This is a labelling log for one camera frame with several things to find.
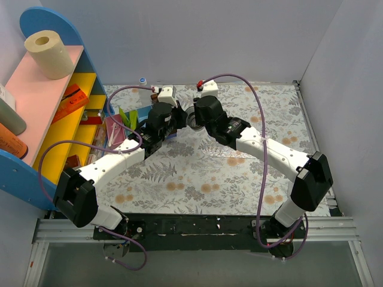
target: brown bottle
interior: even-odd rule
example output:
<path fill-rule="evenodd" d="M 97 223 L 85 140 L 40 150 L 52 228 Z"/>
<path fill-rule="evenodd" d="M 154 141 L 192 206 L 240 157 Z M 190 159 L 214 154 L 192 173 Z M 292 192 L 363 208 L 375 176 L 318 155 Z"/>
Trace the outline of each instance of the brown bottle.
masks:
<path fill-rule="evenodd" d="M 0 149 L 23 159 L 28 153 L 28 147 L 10 130 L 0 123 Z"/>

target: paper towel roll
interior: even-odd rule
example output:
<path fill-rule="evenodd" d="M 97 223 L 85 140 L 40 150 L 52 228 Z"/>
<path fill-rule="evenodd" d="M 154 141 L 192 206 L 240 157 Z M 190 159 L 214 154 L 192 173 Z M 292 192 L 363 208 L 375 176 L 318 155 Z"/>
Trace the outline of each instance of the paper towel roll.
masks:
<path fill-rule="evenodd" d="M 34 33 L 25 40 L 24 46 L 49 79 L 61 79 L 74 70 L 68 51 L 55 31 Z"/>

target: white wall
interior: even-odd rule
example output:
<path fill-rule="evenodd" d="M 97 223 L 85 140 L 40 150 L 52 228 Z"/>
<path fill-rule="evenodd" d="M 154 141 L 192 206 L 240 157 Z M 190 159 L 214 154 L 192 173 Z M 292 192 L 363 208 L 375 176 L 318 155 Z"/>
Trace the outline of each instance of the white wall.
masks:
<path fill-rule="evenodd" d="M 302 80 L 335 195 L 383 284 L 383 1 L 344 0 Z"/>
<path fill-rule="evenodd" d="M 341 2 L 41 0 L 78 28 L 104 84 L 299 80 Z"/>
<path fill-rule="evenodd" d="M 25 54 L 19 28 L 21 13 L 38 0 L 0 1 L 0 83 L 5 85 Z M 36 220 L 42 212 L 0 190 L 0 278 L 1 286 L 22 286 L 31 255 Z"/>

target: pink shelf board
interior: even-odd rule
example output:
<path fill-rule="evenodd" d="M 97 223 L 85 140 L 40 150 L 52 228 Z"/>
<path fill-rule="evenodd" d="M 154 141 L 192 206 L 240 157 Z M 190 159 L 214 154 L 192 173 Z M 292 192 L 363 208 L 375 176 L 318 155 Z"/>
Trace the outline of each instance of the pink shelf board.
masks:
<path fill-rule="evenodd" d="M 76 66 L 83 46 L 66 46 L 66 49 Z M 28 154 L 23 161 L 30 166 L 36 159 L 71 77 L 72 74 L 59 80 L 48 79 L 27 52 L 5 85 L 16 99 L 16 112 L 26 122 L 26 130 L 18 137 L 28 146 Z"/>

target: tabletop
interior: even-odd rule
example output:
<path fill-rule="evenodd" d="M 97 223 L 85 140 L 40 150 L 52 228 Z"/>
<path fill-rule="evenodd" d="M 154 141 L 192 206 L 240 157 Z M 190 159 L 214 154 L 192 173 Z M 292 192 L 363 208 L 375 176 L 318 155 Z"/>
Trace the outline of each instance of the tabletop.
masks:
<path fill-rule="evenodd" d="M 105 86 L 110 95 L 121 86 Z M 195 85 L 176 85 L 183 108 L 199 93 Z M 259 108 L 244 84 L 218 85 L 218 99 L 229 116 L 239 117 L 261 130 Z M 266 119 L 266 136 L 298 151 L 313 153 L 305 118 L 293 85 L 254 84 Z M 112 101 L 114 109 L 140 108 L 137 89 L 123 90 Z M 98 193 L 98 203 L 123 212 L 255 215 L 263 163 L 247 154 L 221 146 L 205 130 L 185 128 L 161 149 L 138 163 Z M 262 215 L 272 215 L 287 199 L 289 180 L 270 167 Z M 330 216 L 324 199 L 309 216 Z"/>

